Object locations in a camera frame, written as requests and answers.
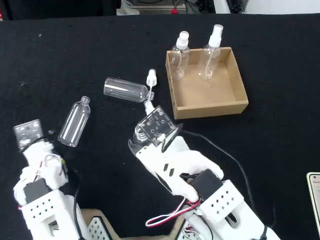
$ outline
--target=black cable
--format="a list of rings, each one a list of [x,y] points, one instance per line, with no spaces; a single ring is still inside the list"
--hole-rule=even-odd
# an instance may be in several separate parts
[[[142,1],[142,0],[137,0],[139,3],[141,4],[157,4],[157,3],[160,3],[164,0],[156,0],[156,1]]]
[[[172,5],[175,9],[177,9],[177,6],[179,5],[179,3],[181,2],[182,0],[179,0],[176,5],[175,5],[175,0],[172,0]]]
[[[189,4],[189,6],[190,6],[190,8],[192,9],[192,11],[193,11],[195,14],[197,14],[198,12],[193,8],[193,6],[196,7],[197,5],[194,4],[193,2],[188,1],[188,0],[186,0],[186,2],[187,2],[187,4]]]
[[[185,133],[185,134],[189,134],[191,136],[194,136],[194,137],[199,137],[199,138],[202,138],[203,140],[206,140],[209,144],[211,144],[212,146],[214,146],[216,149],[218,149],[219,151],[221,151],[222,153],[224,153],[225,155],[227,155],[229,158],[231,158],[237,165],[238,167],[240,168],[241,170],[241,173],[243,175],[243,178],[244,178],[244,181],[245,181],[245,185],[246,185],[246,189],[247,189],[247,192],[248,192],[248,196],[249,196],[249,201],[250,201],[250,205],[251,205],[251,208],[252,210],[254,211],[254,213],[256,213],[256,207],[255,207],[255,202],[254,202],[254,198],[252,196],[252,192],[251,192],[251,188],[250,188],[250,184],[249,184],[249,180],[248,180],[248,177],[247,177],[247,174],[244,170],[244,168],[242,167],[242,165],[240,164],[240,162],[235,159],[231,154],[229,154],[228,152],[226,152],[225,150],[223,150],[221,147],[219,147],[218,145],[216,145],[214,142],[212,142],[209,138],[203,136],[202,134],[200,133],[195,133],[195,132],[192,132],[192,131],[186,131],[186,130],[181,130],[182,133]]]
[[[80,228],[79,222],[78,222],[78,217],[77,217],[77,198],[78,198],[79,191],[80,191],[81,179],[80,179],[80,176],[79,176],[77,171],[73,170],[73,172],[75,173],[75,175],[78,178],[78,184],[77,184],[76,191],[75,191],[75,194],[74,194],[73,217],[74,217],[75,227],[76,227],[76,230],[77,230],[78,235],[79,235],[79,240],[85,240],[85,238],[82,235],[81,228]]]
[[[194,179],[199,175],[199,173],[196,174],[187,174],[187,173],[181,173],[180,177],[183,179]]]
[[[199,217],[202,219],[202,221],[204,222],[204,224],[209,228],[210,233],[211,233],[211,240],[214,240],[214,234],[213,234],[213,232],[212,232],[209,224],[207,223],[207,221],[206,221],[202,216],[199,216]]]
[[[35,143],[37,143],[37,142],[39,142],[39,141],[41,141],[41,140],[43,140],[43,139],[48,140],[45,136],[38,137],[36,140],[34,140],[34,141],[28,143],[26,146],[24,146],[24,147],[19,151],[19,153],[23,153],[23,152],[26,151],[31,145],[33,145],[33,144],[35,144]]]

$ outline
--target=wire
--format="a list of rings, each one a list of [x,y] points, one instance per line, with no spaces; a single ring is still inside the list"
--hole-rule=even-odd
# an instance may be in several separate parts
[[[179,5],[179,3],[181,2],[182,0],[179,0],[176,5],[175,5],[175,0],[172,0],[172,5],[175,9],[177,9],[177,6]]]
[[[189,134],[189,135],[194,136],[194,137],[202,138],[203,140],[206,140],[209,144],[211,144],[213,147],[215,147],[216,149],[218,149],[219,151],[221,151],[222,153],[224,153],[225,155],[227,155],[229,158],[231,158],[231,159],[238,165],[238,167],[240,168],[241,173],[242,173],[242,175],[243,175],[244,181],[245,181],[245,185],[246,185],[246,189],[247,189],[247,192],[248,192],[248,196],[249,196],[249,201],[250,201],[251,208],[252,208],[252,210],[254,211],[254,213],[256,213],[255,202],[254,202],[254,198],[253,198],[253,196],[252,196],[252,192],[251,192],[249,180],[248,180],[247,174],[246,174],[244,168],[242,167],[241,163],[240,163],[236,158],[234,158],[231,154],[229,154],[228,152],[226,152],[225,150],[223,150],[221,147],[219,147],[218,145],[216,145],[214,142],[212,142],[212,141],[211,141],[209,138],[207,138],[206,136],[204,136],[204,135],[202,135],[202,134],[200,134],[200,133],[195,133],[195,132],[186,131],[186,130],[181,130],[181,132],[182,132],[182,133],[185,133],[185,134]]]
[[[209,226],[209,224],[207,223],[207,221],[202,217],[202,216],[199,216],[201,219],[202,219],[202,221],[204,222],[204,224],[208,227],[208,229],[210,230],[210,233],[211,233],[211,240],[214,240],[214,234],[213,234],[213,232],[212,232],[212,230],[211,230],[211,228],[210,228],[210,226]]]
[[[189,1],[189,0],[185,0],[185,1],[186,1],[186,4],[189,4],[191,10],[192,10],[195,14],[197,14],[198,12],[193,8],[193,6],[196,7],[197,5],[194,4],[193,2]]]
[[[79,174],[78,174],[78,172],[76,170],[73,170],[73,172],[75,173],[75,175],[78,178],[78,184],[77,184],[77,187],[76,187],[76,191],[75,191],[75,194],[74,194],[74,201],[73,201],[73,217],[74,217],[75,227],[76,227],[76,230],[77,230],[78,235],[79,235],[79,239],[80,240],[84,240],[84,237],[82,235],[82,232],[81,232],[81,229],[80,229],[80,225],[79,225],[79,222],[78,222],[78,216],[77,216],[77,198],[78,198],[79,191],[80,191],[81,179],[80,179],[80,176],[79,176]]]
[[[37,143],[37,142],[39,142],[39,141],[41,141],[41,140],[43,140],[43,139],[48,140],[45,136],[38,137],[36,140],[34,140],[34,141],[28,143],[26,146],[24,146],[24,147],[19,151],[19,153],[23,153],[23,152],[26,151],[29,147],[31,147],[31,145],[33,145],[33,144],[35,144],[35,143]]]
[[[156,0],[156,1],[142,1],[142,0],[137,0],[138,3],[141,3],[141,4],[157,4],[157,3],[160,3],[162,2],[163,0]]]
[[[166,222],[168,222],[169,220],[171,219],[175,219],[176,217],[182,215],[182,214],[185,214],[193,209],[195,209],[201,202],[201,199],[199,199],[196,203],[194,203],[192,206],[189,206],[183,210],[179,210],[182,205],[184,204],[184,202],[186,201],[186,198],[184,198],[182,200],[182,202],[179,204],[179,206],[176,208],[176,210],[174,210],[173,212],[171,213],[168,213],[168,214],[163,214],[163,215],[159,215],[159,216],[155,216],[153,218],[150,218],[149,220],[147,220],[145,222],[145,226],[147,228],[153,228],[153,227],[157,227],[157,226],[160,226]]]

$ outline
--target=white plastic part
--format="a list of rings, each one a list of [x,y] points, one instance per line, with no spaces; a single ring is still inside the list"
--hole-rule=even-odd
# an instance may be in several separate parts
[[[226,180],[220,189],[201,204],[197,214],[206,220],[214,236],[217,235],[216,239],[260,239],[265,228],[230,180]],[[233,214],[237,221],[229,223],[225,219],[229,214]],[[266,236],[268,240],[280,240],[270,228],[267,229]]]
[[[176,47],[180,50],[185,50],[189,43],[189,33],[187,31],[182,31],[176,40]]]
[[[244,197],[238,189],[230,180],[226,180],[214,194],[201,204],[198,210],[205,213],[211,223],[217,224],[243,201]]]
[[[136,157],[159,181],[159,177],[165,181],[173,195],[183,196],[191,202],[199,199],[197,191],[180,177],[182,173],[192,175],[210,169],[219,179],[224,176],[217,164],[200,152],[190,150],[181,136],[177,136],[164,153],[161,148],[161,144],[158,147],[150,144],[137,152]]]
[[[79,240],[73,215],[74,197],[54,190],[21,208],[33,240]],[[79,206],[77,219],[82,236],[89,239],[87,226]]]
[[[155,69],[149,70],[148,76],[146,77],[146,84],[151,88],[157,85],[157,75]]]
[[[190,224],[193,229],[195,229],[199,235],[198,237],[202,240],[211,240],[212,239],[212,235],[210,232],[209,227],[204,223],[204,221],[201,219],[201,217],[199,217],[198,215],[196,215],[196,211],[190,211],[187,212],[186,214],[184,214],[185,217],[185,221]],[[220,238],[214,233],[214,231],[212,232],[213,234],[213,239],[214,240],[220,240]]]
[[[221,37],[224,27],[220,24],[216,24],[213,27],[213,32],[209,39],[209,46],[212,48],[218,48],[221,44]]]
[[[144,107],[145,107],[145,113],[147,115],[149,115],[153,110],[155,110],[154,105],[152,104],[151,101],[145,101],[144,103]]]
[[[63,172],[63,159],[52,153],[53,148],[50,142],[42,140],[32,144],[23,152],[29,166],[22,169],[20,180],[13,187],[14,198],[20,206],[27,204],[24,187],[35,180],[45,179],[46,184],[52,190],[68,182]]]
[[[99,217],[93,217],[88,226],[89,238],[87,240],[110,240],[110,237]]]

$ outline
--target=spray nozzle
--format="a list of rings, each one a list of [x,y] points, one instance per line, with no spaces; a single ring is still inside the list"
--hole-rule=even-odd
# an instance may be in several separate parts
[[[213,27],[213,31],[212,31],[212,35],[215,36],[222,36],[222,31],[224,30],[224,26],[220,25],[220,24],[216,24]]]
[[[146,77],[146,84],[151,88],[157,85],[157,75],[155,69],[149,70],[148,76]]]
[[[220,25],[220,24],[214,25],[212,34],[209,39],[210,47],[212,47],[212,48],[220,47],[221,36],[222,36],[223,30],[224,30],[224,27],[222,25]]]
[[[185,50],[189,43],[189,33],[187,31],[182,31],[176,40],[176,47],[180,50]]]

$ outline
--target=perforated plate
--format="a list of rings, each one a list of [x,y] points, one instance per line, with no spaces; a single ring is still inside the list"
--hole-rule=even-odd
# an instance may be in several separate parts
[[[233,185],[230,180],[226,180],[223,186],[212,194],[199,207],[203,216],[213,224],[217,224],[232,212],[242,201],[244,197]]]
[[[107,227],[100,216],[92,218],[88,226],[90,239],[88,240],[112,240]]]
[[[182,229],[187,227],[189,225],[189,222],[187,220],[184,221],[184,224],[182,225],[180,232],[175,240],[201,240],[199,236],[195,233],[187,233],[184,235]]]
[[[30,229],[43,220],[55,215],[56,209],[65,206],[64,195],[59,190],[54,190],[22,207],[22,214]]]

